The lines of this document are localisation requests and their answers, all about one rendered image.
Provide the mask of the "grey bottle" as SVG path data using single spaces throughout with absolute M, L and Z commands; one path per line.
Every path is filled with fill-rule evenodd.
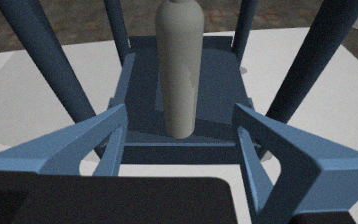
M 190 136 L 195 127 L 204 14 L 196 0 L 164 0 L 155 29 L 165 128 L 174 138 Z

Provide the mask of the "blue shelving unit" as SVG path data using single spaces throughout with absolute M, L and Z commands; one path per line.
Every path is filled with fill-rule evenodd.
M 107 110 L 124 103 L 128 116 L 121 164 L 239 165 L 232 115 L 235 103 L 255 111 L 240 65 L 258 0 L 242 0 L 234 40 L 203 36 L 195 127 L 183 139 L 165 128 L 156 36 L 127 37 L 120 0 L 103 1 L 122 67 Z M 96 116 L 39 0 L 0 0 L 0 11 L 74 123 Z M 358 0 L 323 1 L 265 116 L 288 123 L 357 19 Z

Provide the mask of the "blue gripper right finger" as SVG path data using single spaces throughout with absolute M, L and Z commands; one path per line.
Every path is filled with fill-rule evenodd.
M 239 103 L 232 127 L 251 224 L 288 224 L 299 213 L 349 211 L 358 201 L 357 150 Z M 278 159 L 275 185 L 246 130 Z

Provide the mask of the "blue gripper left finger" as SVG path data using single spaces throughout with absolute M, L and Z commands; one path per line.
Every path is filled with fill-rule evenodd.
M 121 103 L 92 118 L 0 152 L 0 170 L 44 175 L 81 175 L 80 163 L 110 133 L 92 176 L 118 176 L 128 116 Z

